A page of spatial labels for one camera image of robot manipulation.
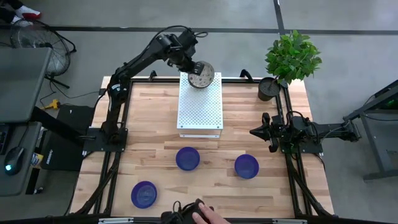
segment yellow tool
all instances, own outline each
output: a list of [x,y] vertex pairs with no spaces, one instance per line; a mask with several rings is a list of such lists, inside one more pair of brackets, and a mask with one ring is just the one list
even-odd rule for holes
[[48,106],[45,106],[41,109],[47,110],[47,109],[54,108],[55,110],[57,110],[60,106],[61,106],[61,103],[57,99],[54,99],[54,100],[52,100],[52,103],[50,103]]

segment concrete floor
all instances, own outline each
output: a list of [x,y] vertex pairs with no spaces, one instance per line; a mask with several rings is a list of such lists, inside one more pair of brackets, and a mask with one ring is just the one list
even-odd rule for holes
[[[278,28],[273,0],[25,0],[43,12],[42,21],[64,26]],[[286,29],[398,30],[395,0],[280,0]],[[71,86],[65,93],[76,96],[100,87],[124,61],[141,52],[150,32],[61,32],[76,43],[68,72],[61,77]],[[210,33],[200,39],[196,60],[213,64],[223,76],[235,77],[245,68],[255,77],[268,75],[266,49],[277,34]],[[315,78],[305,81],[313,120],[337,123],[359,108],[367,98],[397,79],[396,35],[311,35],[322,52],[323,64]],[[174,68],[156,62],[140,75],[156,70],[159,75],[178,75]],[[41,96],[50,92],[45,81]],[[92,106],[96,95],[62,103]],[[52,97],[45,100],[49,103]],[[326,176],[335,213],[345,218],[398,222],[398,177],[363,182],[362,176],[377,171],[374,156],[361,128],[357,143],[326,139]],[[0,198],[0,219],[63,215],[68,207],[76,173],[49,172],[42,195]]]

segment computer mouse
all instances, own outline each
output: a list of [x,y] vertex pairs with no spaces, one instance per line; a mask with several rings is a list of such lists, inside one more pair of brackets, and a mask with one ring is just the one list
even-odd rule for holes
[[24,157],[25,149],[17,146],[10,149],[4,158],[4,168],[6,174],[16,175],[22,167],[22,159]]

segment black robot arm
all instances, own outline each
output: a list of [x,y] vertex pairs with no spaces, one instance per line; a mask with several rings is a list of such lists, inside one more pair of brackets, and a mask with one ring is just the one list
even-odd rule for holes
[[287,124],[283,124],[279,115],[272,117],[268,113],[262,114],[262,126],[250,130],[250,133],[270,141],[270,152],[276,152],[279,144],[286,148],[300,148],[302,152],[322,152],[320,143],[325,138],[340,138],[355,142],[361,135],[355,124],[351,122],[337,124],[318,124],[303,116],[293,116]]
[[106,121],[101,126],[106,144],[118,144],[122,130],[118,127],[121,105],[126,102],[130,79],[156,60],[169,60],[167,65],[175,65],[179,71],[199,75],[203,70],[201,62],[193,62],[196,35],[191,29],[185,29],[178,37],[174,34],[155,36],[144,51],[130,62],[119,67],[106,88],[109,95],[109,108]]

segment wood plank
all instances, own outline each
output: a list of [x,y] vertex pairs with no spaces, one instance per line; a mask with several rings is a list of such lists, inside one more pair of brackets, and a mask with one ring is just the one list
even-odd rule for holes
[[[102,87],[108,82],[109,77],[104,77]],[[293,108],[311,118],[303,82],[292,82],[289,91]],[[96,109],[94,125],[104,121],[107,107],[108,97],[104,96]],[[249,134],[250,129],[261,125],[263,112],[277,114],[275,100],[259,100],[255,84],[223,84],[224,130],[219,139],[180,138],[175,124],[177,110],[178,83],[134,84],[127,119],[129,136],[119,167],[112,216],[159,217],[171,210],[176,200],[184,205],[200,198],[223,217],[293,217],[284,155],[270,153],[269,142]],[[200,165],[191,172],[175,164],[177,151],[185,146],[195,147],[201,156]],[[244,153],[255,156],[261,168],[250,180],[234,173],[235,159]],[[313,155],[302,157],[309,188],[333,213],[321,162]],[[92,153],[83,161],[71,212],[78,210],[98,185],[102,161],[103,152]],[[132,188],[143,180],[153,182],[158,191],[155,204],[148,209],[136,208],[130,199]]]

